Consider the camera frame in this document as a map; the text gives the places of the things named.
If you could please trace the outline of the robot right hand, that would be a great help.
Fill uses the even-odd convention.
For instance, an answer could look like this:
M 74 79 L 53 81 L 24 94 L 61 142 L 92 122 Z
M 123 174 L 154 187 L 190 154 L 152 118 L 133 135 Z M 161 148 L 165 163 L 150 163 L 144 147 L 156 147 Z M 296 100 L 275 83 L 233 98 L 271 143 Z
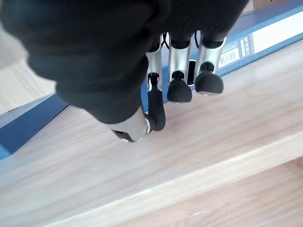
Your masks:
M 221 93 L 215 68 L 245 0 L 4 0 L 0 20 L 28 52 L 28 65 L 56 93 L 135 142 L 166 122 L 161 48 L 169 35 L 167 99 L 192 99 L 187 83 L 194 32 L 201 32 L 196 91 Z

